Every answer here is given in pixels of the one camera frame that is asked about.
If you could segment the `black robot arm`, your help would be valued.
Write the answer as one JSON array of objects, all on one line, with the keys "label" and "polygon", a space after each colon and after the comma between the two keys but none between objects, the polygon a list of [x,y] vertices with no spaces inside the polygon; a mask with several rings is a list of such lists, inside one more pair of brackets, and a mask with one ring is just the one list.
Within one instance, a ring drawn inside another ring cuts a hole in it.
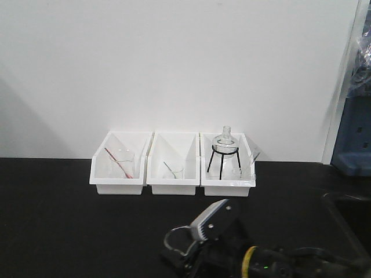
[{"label": "black robot arm", "polygon": [[161,259],[178,277],[370,277],[370,260],[315,247],[253,244],[233,199],[221,199],[163,238]]}]

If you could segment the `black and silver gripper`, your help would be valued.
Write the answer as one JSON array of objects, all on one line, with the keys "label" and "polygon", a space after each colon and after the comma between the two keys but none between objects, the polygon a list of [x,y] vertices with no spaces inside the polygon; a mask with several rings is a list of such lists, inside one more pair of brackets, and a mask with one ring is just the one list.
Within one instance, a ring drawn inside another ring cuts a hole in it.
[{"label": "black and silver gripper", "polygon": [[248,233],[239,219],[236,200],[221,199],[209,205],[190,224],[193,243],[186,255],[164,248],[161,260],[178,277],[199,277],[202,267],[241,277],[242,251],[249,244]]}]

